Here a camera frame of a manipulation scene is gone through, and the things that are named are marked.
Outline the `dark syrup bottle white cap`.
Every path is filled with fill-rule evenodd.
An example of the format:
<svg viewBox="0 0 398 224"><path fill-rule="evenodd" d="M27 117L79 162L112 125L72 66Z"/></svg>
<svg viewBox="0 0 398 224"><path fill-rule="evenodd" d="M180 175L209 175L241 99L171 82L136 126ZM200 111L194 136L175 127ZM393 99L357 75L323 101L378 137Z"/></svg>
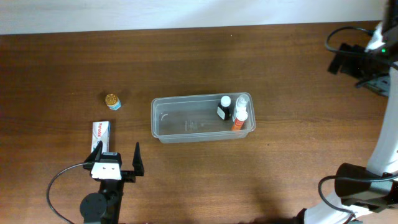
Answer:
<svg viewBox="0 0 398 224"><path fill-rule="evenodd" d="M229 120L231 115L230 106L231 106L231 98L229 96L222 96L217 106L217 115L222 120L225 121Z"/></svg>

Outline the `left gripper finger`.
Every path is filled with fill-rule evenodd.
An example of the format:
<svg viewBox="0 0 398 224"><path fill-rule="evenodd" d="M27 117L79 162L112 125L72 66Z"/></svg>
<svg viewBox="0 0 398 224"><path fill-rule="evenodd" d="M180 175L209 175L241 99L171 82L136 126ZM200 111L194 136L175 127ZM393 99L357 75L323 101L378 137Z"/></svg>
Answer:
<svg viewBox="0 0 398 224"><path fill-rule="evenodd" d="M85 159L85 162L96 162L99 160L103 149L103 142L99 141L93 152Z"/></svg>
<svg viewBox="0 0 398 224"><path fill-rule="evenodd" d="M132 160L132 166L134 168L134 175L143 177L145 174L143 161L141 158L141 150L139 142L136 142L135 150L134 150L134 157Z"/></svg>

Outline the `small jar gold lid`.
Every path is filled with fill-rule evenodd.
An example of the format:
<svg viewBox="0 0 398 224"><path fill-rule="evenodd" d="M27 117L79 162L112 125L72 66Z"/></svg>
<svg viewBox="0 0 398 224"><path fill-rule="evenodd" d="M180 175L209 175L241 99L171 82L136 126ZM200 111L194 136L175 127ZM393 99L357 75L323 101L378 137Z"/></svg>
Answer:
<svg viewBox="0 0 398 224"><path fill-rule="evenodd" d="M106 95L105 103L111 110L118 110L121 107L120 99L112 93Z"/></svg>

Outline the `white lotion bottle clear cap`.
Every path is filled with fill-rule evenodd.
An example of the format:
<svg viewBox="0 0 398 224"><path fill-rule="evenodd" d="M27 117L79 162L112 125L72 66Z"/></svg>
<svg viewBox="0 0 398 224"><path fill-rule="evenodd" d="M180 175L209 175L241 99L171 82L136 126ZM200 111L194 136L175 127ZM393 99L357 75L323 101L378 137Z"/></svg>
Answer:
<svg viewBox="0 0 398 224"><path fill-rule="evenodd" d="M232 116L233 122L235 122L236 115L239 111L246 111L248 103L249 96L247 94L242 94L237 98Z"/></svg>

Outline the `orange tube white cap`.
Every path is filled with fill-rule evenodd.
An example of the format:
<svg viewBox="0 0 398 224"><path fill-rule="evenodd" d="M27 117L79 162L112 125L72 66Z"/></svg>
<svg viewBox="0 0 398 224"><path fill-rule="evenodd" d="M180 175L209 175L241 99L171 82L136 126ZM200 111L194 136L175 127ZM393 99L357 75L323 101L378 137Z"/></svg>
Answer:
<svg viewBox="0 0 398 224"><path fill-rule="evenodd" d="M247 111L241 110L236 113L236 118L234 120L234 124L232 127L232 131L239 131L243 127L244 122L248 118L248 113Z"/></svg>

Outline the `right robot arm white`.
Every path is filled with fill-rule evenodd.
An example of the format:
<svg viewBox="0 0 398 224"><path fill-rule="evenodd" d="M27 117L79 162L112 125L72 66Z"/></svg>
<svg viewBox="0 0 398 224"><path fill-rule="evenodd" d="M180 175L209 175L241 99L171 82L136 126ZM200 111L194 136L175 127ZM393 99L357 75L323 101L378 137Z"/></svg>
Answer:
<svg viewBox="0 0 398 224"><path fill-rule="evenodd" d="M365 87L387 97L381 133L366 167L344 163L335 175L322 178L322 199L304 208L291 223L358 223L358 217L397 208L397 1L387 1L382 21L373 30L366 47L346 43L334 49L328 71L345 73Z"/></svg>

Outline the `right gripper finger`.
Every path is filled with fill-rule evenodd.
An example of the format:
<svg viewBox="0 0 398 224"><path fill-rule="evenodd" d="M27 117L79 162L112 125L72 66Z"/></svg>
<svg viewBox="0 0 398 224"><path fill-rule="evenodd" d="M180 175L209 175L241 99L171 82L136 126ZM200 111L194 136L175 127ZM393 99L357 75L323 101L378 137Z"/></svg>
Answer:
<svg viewBox="0 0 398 224"><path fill-rule="evenodd" d="M343 43L340 45L340 50L346 50L349 52L364 53L364 47L359 45L348 45ZM338 72L345 73L347 75L362 75L362 59L354 56L344 56L336 54L331 61L327 71L336 75Z"/></svg>
<svg viewBox="0 0 398 224"><path fill-rule="evenodd" d="M380 96L389 96L390 76L383 74L378 77L365 78L355 84L356 88L367 88Z"/></svg>

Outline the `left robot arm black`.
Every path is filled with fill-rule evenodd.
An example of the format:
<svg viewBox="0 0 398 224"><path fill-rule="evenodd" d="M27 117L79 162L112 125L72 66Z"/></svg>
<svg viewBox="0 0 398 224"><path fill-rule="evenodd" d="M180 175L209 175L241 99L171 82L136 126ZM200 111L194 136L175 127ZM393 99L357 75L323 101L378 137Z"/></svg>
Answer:
<svg viewBox="0 0 398 224"><path fill-rule="evenodd" d="M118 152L104 152L100 141L84 161L83 168L90 177L99 182L99 190L88 194L80 204L84 223L118 223L123 198L124 184L134 183L144 176L140 145L137 142L132 160L133 170L122 170Z"/></svg>

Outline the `white Panadol box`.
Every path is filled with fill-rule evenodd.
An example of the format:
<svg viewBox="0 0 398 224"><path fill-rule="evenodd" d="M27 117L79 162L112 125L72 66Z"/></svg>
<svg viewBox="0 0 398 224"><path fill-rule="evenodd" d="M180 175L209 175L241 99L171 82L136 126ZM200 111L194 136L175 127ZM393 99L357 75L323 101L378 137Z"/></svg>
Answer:
<svg viewBox="0 0 398 224"><path fill-rule="evenodd" d="M103 143L102 152L109 152L110 129L109 121L93 122L91 152L95 150L100 141Z"/></svg>

